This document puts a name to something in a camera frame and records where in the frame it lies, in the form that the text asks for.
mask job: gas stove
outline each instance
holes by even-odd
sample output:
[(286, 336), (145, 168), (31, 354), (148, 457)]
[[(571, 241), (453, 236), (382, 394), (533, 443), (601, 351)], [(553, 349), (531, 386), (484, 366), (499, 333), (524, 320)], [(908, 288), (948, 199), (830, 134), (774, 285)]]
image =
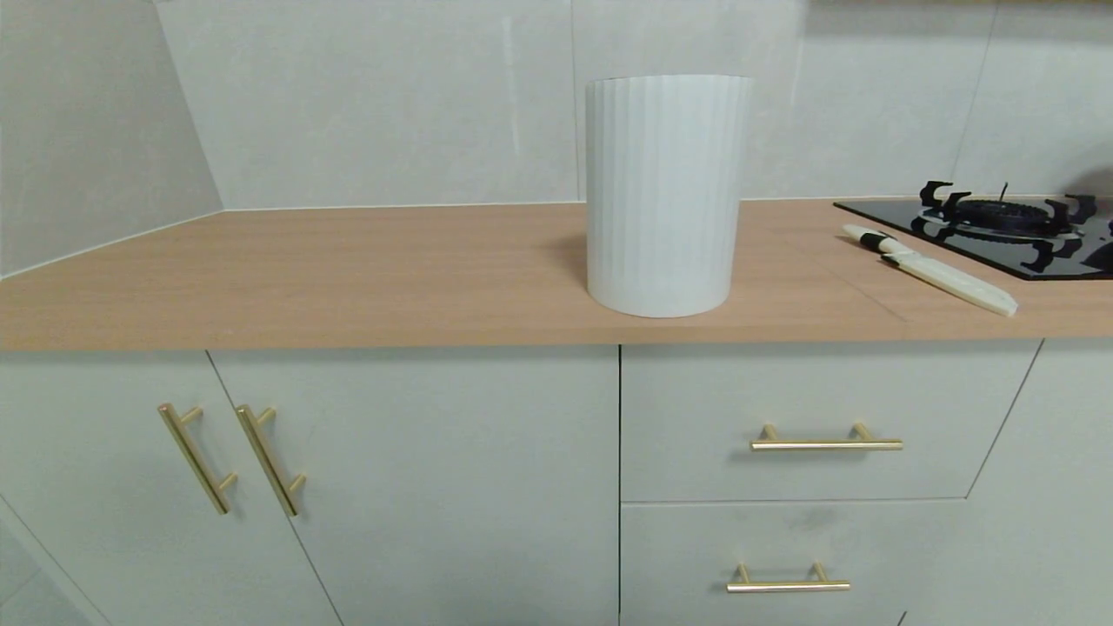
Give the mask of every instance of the gas stove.
[(835, 206), (1027, 281), (1113, 278), (1113, 211), (1100, 207), (1094, 196), (1048, 198), (1045, 206), (1006, 200), (1004, 190), (997, 199), (971, 198), (969, 192), (937, 197), (951, 185), (928, 182), (919, 202)]

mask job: brass bar handle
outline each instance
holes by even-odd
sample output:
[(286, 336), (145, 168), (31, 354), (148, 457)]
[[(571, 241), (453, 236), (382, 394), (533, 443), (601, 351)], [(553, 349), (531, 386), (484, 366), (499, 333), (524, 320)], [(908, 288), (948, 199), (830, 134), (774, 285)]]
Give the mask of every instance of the brass bar handle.
[(824, 571), (824, 565), (819, 561), (811, 564), (811, 569), (816, 573), (817, 580), (784, 580), (779, 583), (755, 583), (750, 580), (750, 573), (746, 570), (746, 564), (738, 564), (740, 581), (727, 583), (728, 594), (792, 594), (801, 591), (849, 591), (849, 580), (830, 580)]
[(174, 436), (174, 440), (178, 443), (178, 448), (181, 449), (186, 461), (194, 469), (194, 473), (197, 475), (197, 480), (200, 481), (201, 489), (205, 490), (209, 500), (213, 501), (213, 506), (216, 507), (216, 512), (227, 515), (232, 510), (232, 505), (228, 502), (228, 496), (225, 493), (225, 490), (236, 482), (236, 472), (229, 473), (224, 477), (224, 480), (217, 482), (213, 471), (205, 464), (205, 459), (197, 449), (197, 443), (194, 442), (194, 439), (189, 437), (189, 432), (186, 430), (186, 424), (200, 419), (201, 414), (204, 414), (201, 408), (194, 407), (185, 415), (178, 417), (178, 412), (174, 410), (174, 404), (167, 402), (158, 408), (158, 414), (162, 415), (166, 428), (170, 429), (170, 434)]
[(761, 429), (761, 439), (750, 441), (750, 450), (800, 451), (800, 450), (856, 450), (876, 452), (884, 450), (904, 450), (904, 441), (899, 439), (876, 439), (866, 430), (866, 424), (856, 422), (854, 432), (858, 439), (778, 439), (777, 429), (766, 424)]
[(294, 477), (293, 481), (286, 482), (283, 478), (282, 467), (275, 462), (277, 457), (274, 453), (270, 441), (263, 432), (263, 424), (275, 419), (275, 410), (268, 408), (263, 411), (262, 415), (256, 418), (250, 407), (240, 404), (236, 407), (236, 417), (239, 418), (239, 426), (244, 427), (247, 440), (252, 442), (255, 456), (259, 458), (259, 464), (263, 466), (263, 472), (267, 475), (267, 480), (270, 481), (270, 488), (275, 490), (278, 503), (282, 505), (287, 517), (297, 517), (298, 506), (297, 500), (294, 499), (294, 495), (305, 486), (305, 475), (299, 473)]

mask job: kitchen knife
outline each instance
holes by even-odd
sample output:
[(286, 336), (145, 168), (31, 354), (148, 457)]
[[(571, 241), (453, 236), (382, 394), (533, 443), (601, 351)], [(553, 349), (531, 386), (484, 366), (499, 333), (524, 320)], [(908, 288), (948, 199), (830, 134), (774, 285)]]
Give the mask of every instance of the kitchen knife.
[(1016, 301), (1007, 292), (975, 278), (966, 272), (912, 250), (892, 235), (854, 224), (843, 226), (843, 232), (868, 250), (880, 253), (881, 260), (902, 271), (956, 295), (971, 304), (976, 304), (994, 313), (1012, 317), (1016, 313)]

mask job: white cabinet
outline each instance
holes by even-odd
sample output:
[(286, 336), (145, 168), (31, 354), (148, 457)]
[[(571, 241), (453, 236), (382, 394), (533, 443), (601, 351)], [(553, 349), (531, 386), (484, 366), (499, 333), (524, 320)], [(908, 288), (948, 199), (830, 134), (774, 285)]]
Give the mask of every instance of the white cabinet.
[(905, 626), (1113, 615), (1113, 339), (1047, 340)]
[[(622, 350), (622, 500), (963, 498), (1038, 341)], [(854, 438), (895, 452), (754, 451)]]
[[(214, 472), (217, 515), (157, 412)], [(204, 352), (0, 353), (0, 495), (114, 626), (338, 624)]]
[(276, 410), (275, 464), (306, 476), (292, 522), (346, 624), (617, 619), (615, 346), (213, 359)]
[[(895, 626), (933, 581), (965, 502), (624, 505), (624, 626)], [(728, 594), (751, 581), (815, 580), (845, 591)]]

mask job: white tile wall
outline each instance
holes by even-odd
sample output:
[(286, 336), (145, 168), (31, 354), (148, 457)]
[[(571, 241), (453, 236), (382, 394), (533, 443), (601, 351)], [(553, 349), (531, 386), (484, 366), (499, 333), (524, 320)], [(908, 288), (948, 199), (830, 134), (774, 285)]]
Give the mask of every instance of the white tile wall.
[(1113, 3), (1002, 6), (955, 178), (1113, 195)]
[(569, 0), (158, 8), (228, 208), (575, 197)]
[(220, 211), (152, 4), (2, 9), (4, 274)]
[(1110, 2), (2, 1), (4, 272), (217, 189), (228, 208), (582, 198), (583, 87), (622, 75), (755, 77), (747, 197), (1113, 193)]

